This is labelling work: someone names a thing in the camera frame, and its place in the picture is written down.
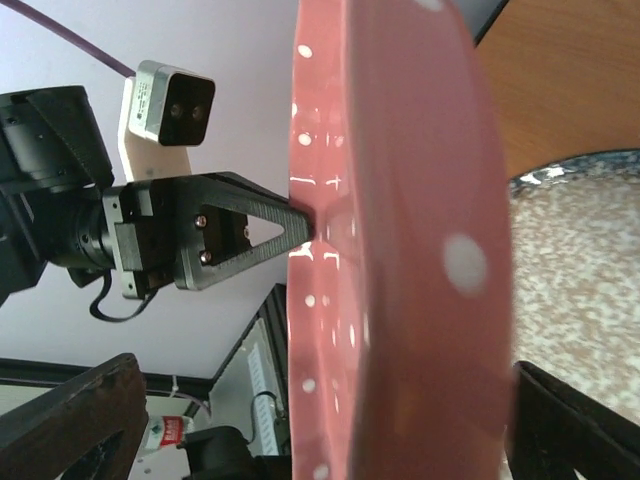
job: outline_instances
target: speckled plate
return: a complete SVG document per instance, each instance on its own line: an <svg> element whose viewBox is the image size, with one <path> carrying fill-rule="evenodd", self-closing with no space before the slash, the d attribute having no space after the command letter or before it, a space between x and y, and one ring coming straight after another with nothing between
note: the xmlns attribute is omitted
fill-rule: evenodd
<svg viewBox="0 0 640 480"><path fill-rule="evenodd" d="M511 192L516 359L640 423L639 152L554 163Z"/></svg>
<svg viewBox="0 0 640 480"><path fill-rule="evenodd" d="M441 0L301 0L289 257L296 480L495 480L511 245L500 141Z"/></svg>

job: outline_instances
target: bolt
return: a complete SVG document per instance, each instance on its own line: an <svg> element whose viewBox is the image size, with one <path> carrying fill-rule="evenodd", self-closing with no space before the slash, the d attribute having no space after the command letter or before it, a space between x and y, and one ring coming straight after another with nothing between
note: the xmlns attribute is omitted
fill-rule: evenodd
<svg viewBox="0 0 640 480"><path fill-rule="evenodd" d="M208 250L200 253L200 263L202 263L203 265L208 264L211 261L211 258L211 252L209 252Z"/></svg>
<svg viewBox="0 0 640 480"><path fill-rule="evenodd" d="M205 217L204 215L198 215L196 217L196 227L204 228L206 226L207 226L207 217Z"/></svg>

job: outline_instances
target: white wall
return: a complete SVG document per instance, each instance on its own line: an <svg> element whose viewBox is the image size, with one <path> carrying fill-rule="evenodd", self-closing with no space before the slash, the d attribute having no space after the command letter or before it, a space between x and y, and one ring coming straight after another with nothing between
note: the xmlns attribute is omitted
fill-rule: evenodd
<svg viewBox="0 0 640 480"><path fill-rule="evenodd" d="M218 87L196 172L234 170L287 193L287 134L296 0L30 0L125 64L154 59L212 77ZM497 0L458 0L477 28ZM116 127L122 79L77 48L0 7L0 92L86 87L119 182ZM252 229L258 239L267 235ZM202 293L165 288L124 325L92 319L97 285L79 290L49 267L0 309L0 356L95 365L128 351L146 371L211 376L275 282L284 258ZM105 309L134 304L112 292Z"/></svg>

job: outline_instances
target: brown speckled plate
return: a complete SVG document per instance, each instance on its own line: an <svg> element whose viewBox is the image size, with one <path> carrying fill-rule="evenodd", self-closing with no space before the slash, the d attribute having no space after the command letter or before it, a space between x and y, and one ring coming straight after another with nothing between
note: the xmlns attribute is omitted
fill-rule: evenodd
<svg viewBox="0 0 640 480"><path fill-rule="evenodd" d="M636 423L639 153L585 155L511 183L515 359Z"/></svg>

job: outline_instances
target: brown tabletop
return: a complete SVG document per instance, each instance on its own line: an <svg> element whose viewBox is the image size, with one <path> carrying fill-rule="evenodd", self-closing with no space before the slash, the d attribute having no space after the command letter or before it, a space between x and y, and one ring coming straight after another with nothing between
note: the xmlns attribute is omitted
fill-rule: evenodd
<svg viewBox="0 0 640 480"><path fill-rule="evenodd" d="M509 175L640 147L640 2L511 0L478 52Z"/></svg>

